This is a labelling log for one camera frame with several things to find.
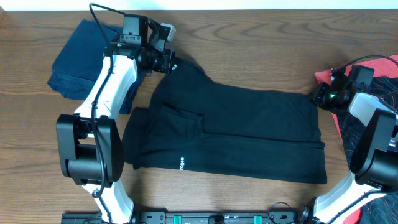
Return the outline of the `black t-shirt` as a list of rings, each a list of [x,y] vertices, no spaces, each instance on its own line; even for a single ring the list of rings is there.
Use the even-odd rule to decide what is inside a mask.
[[[133,109],[122,143],[135,169],[327,182],[318,109],[306,95],[223,85],[180,58],[150,105]]]

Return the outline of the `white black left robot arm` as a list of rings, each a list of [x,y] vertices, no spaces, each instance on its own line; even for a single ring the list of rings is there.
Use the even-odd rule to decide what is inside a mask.
[[[119,111],[140,72],[171,72],[175,52],[113,44],[104,50],[103,68],[86,100],[56,123],[62,174],[94,198],[97,217],[78,223],[134,223],[134,201],[123,186],[124,156],[116,126]]]

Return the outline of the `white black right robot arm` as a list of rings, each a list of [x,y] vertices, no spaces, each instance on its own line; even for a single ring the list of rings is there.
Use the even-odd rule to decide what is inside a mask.
[[[366,127],[349,174],[308,206],[307,223],[343,223],[368,202],[397,192],[397,154],[388,150],[396,136],[397,111],[379,97],[355,89],[333,90],[321,83],[310,94],[320,108],[354,116]]]

